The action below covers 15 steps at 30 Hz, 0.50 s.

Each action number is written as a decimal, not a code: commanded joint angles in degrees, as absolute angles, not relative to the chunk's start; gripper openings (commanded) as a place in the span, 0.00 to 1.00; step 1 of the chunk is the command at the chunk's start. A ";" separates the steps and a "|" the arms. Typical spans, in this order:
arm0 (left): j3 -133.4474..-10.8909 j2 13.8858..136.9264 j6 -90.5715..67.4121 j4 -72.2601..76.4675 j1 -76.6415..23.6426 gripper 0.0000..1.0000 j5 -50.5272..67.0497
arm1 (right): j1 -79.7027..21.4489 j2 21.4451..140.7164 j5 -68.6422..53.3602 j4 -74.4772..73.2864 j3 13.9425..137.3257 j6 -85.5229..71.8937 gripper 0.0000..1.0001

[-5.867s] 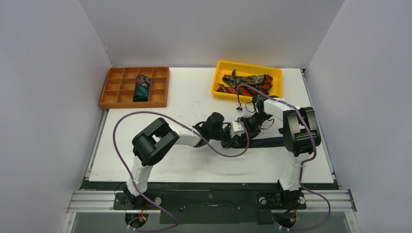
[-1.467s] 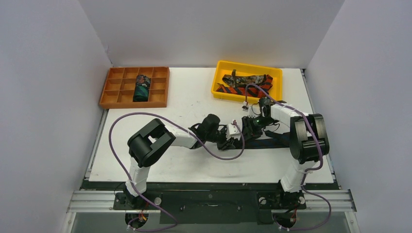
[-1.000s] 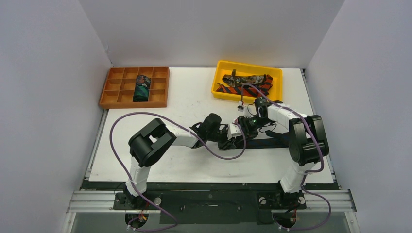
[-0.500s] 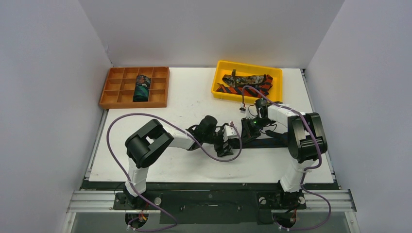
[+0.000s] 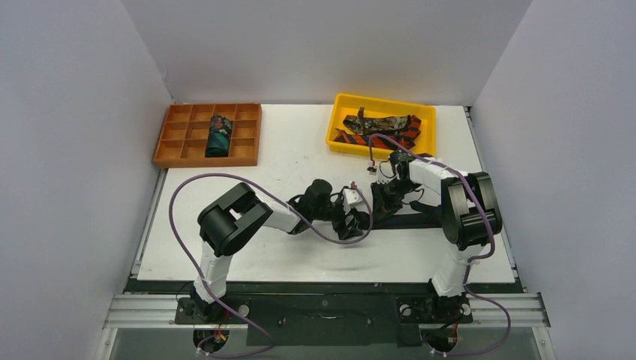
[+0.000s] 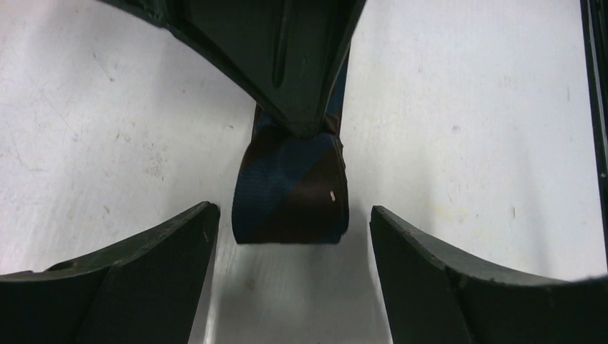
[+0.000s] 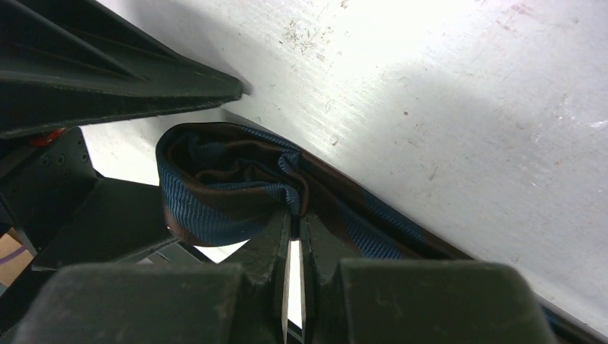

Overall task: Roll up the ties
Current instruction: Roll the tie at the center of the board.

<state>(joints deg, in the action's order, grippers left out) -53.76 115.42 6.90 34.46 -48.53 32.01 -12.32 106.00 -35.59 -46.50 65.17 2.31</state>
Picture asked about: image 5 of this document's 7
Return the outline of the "navy striped tie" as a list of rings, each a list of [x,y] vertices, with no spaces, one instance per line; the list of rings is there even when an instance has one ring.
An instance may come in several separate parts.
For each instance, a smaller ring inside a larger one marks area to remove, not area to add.
[[[402,200],[373,200],[373,230],[409,230],[442,227],[442,206],[427,205],[422,202],[408,202],[412,214],[397,214],[404,207]]]

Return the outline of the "yellow plastic tray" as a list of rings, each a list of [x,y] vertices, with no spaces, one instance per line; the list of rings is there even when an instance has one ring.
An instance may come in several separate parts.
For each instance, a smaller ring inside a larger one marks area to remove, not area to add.
[[[360,107],[365,108],[365,115],[368,117],[417,116],[421,120],[421,133],[415,141],[415,146],[409,150],[416,154],[437,153],[437,112],[433,106],[344,93],[338,94],[335,98],[325,138],[325,143],[332,152],[362,157],[369,155],[368,146],[334,141],[338,135],[337,129],[346,129],[343,125],[345,117],[355,116]]]

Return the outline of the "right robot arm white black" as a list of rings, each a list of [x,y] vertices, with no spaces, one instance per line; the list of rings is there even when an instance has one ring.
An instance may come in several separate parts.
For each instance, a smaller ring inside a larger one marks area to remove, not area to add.
[[[407,194],[420,188],[440,197],[438,206],[426,205],[422,212],[441,226],[448,243],[441,266],[429,280],[430,295],[423,300],[424,313],[435,322],[467,314],[465,287],[470,269],[488,248],[494,254],[494,236],[503,219],[491,177],[486,172],[460,172],[434,157],[393,151],[389,157],[392,175],[376,174],[371,186],[373,222],[381,224],[403,207]]]

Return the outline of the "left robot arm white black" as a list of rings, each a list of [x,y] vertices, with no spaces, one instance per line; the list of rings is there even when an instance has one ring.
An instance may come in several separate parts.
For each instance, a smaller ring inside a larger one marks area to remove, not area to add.
[[[200,273],[190,291],[195,314],[207,323],[221,318],[232,258],[260,228],[298,235],[314,221],[329,222],[337,241],[345,244],[358,242],[372,227],[368,202],[355,185],[335,193],[322,179],[284,204],[262,201],[241,182],[204,208],[197,218],[202,239]]]

